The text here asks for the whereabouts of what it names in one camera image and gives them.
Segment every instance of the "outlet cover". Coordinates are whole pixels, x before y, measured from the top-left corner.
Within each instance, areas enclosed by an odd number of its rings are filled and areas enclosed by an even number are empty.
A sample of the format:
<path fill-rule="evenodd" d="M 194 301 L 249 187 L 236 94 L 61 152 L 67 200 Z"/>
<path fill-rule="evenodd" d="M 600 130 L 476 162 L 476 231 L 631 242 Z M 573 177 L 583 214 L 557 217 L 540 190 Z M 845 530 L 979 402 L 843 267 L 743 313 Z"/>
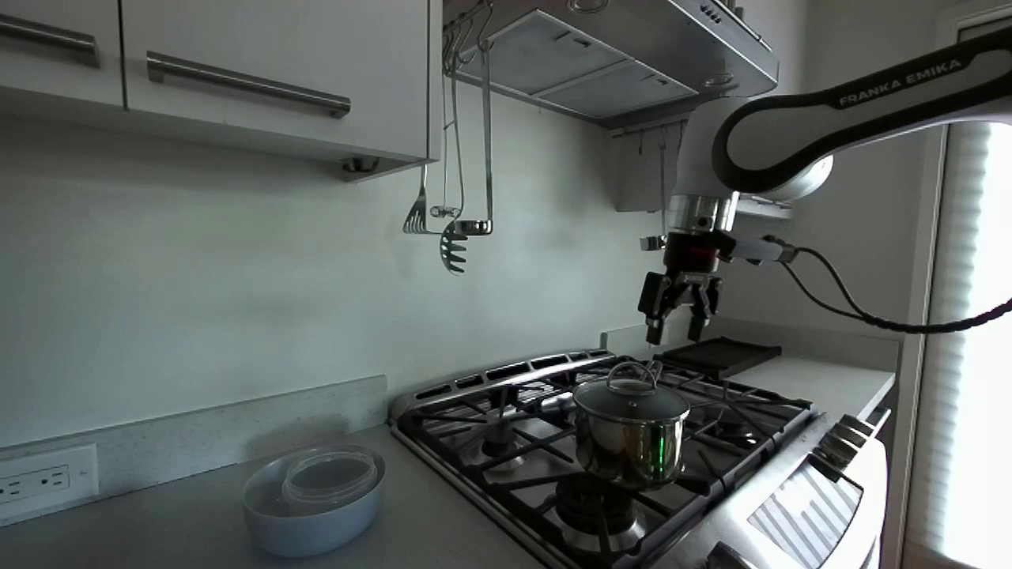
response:
<path fill-rule="evenodd" d="M 73 446 L 0 461 L 0 528 L 97 496 L 94 446 Z"/>

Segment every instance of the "countertop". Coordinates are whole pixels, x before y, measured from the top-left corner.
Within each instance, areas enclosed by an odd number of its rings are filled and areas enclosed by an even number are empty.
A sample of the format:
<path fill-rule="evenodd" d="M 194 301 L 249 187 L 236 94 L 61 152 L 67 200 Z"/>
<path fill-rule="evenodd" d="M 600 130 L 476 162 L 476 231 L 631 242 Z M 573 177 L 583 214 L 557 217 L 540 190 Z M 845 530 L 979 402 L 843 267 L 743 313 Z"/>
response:
<path fill-rule="evenodd" d="M 777 357 L 735 382 L 809 398 L 835 420 L 867 418 L 893 374 Z M 328 557 L 284 563 L 253 549 L 241 493 L 255 461 L 2 528 L 0 567 L 538 567 L 385 425 L 343 443 L 380 451 L 385 481 L 378 524 Z"/>

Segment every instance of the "stainless steel pot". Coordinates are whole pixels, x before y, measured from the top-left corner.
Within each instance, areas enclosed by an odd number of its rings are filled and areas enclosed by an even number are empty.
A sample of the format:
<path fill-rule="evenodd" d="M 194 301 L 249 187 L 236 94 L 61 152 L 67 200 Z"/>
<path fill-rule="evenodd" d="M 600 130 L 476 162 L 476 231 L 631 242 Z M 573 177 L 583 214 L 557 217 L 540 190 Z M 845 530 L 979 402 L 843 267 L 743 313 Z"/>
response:
<path fill-rule="evenodd" d="M 691 406 L 649 375 L 614 378 L 614 374 L 573 395 L 575 457 L 590 473 L 618 485 L 669 482 L 680 465 Z"/>

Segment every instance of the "metal rod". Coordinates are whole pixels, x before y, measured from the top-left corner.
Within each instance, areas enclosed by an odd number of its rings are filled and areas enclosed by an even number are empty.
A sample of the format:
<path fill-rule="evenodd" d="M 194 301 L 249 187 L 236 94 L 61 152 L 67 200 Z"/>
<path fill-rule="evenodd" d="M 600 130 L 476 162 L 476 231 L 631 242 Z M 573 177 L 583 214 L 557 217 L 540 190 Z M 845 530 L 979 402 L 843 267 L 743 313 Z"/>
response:
<path fill-rule="evenodd" d="M 313 92 L 313 89 L 272 81 L 262 74 L 247 74 L 247 73 L 206 67 L 206 63 L 194 63 L 194 60 L 150 50 L 150 79 L 164 81 L 164 74 L 188 74 L 188 79 L 209 81 L 209 84 L 225 84 L 225 89 L 255 92 L 265 99 L 296 101 L 296 103 L 323 106 L 331 117 L 346 117 L 351 109 L 351 99 L 343 99 L 343 94 Z"/>
<path fill-rule="evenodd" d="M 484 113 L 484 210 L 488 228 L 497 222 L 497 177 L 495 177 L 495 63 L 489 40 L 480 40 L 480 113 Z"/>
<path fill-rule="evenodd" d="M 91 67 L 97 67 L 97 60 L 102 60 L 94 33 L 85 33 L 85 31 L 54 27 L 54 26 L 40 26 L 40 21 L 29 21 L 29 19 L 17 19 L 17 16 L 0 11 L 0 33 L 76 53 Z"/>

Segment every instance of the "window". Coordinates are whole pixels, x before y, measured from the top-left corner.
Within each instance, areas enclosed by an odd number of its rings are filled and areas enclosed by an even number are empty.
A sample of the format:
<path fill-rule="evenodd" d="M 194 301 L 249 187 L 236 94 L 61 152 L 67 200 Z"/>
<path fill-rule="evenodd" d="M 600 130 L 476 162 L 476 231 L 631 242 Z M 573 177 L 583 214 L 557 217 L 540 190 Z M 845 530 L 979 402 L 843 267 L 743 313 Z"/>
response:
<path fill-rule="evenodd" d="M 1012 122 L 948 130 L 929 296 L 936 321 L 1012 296 Z M 921 385 L 907 544 L 961 567 L 1010 567 L 1012 315 L 929 338 Z"/>

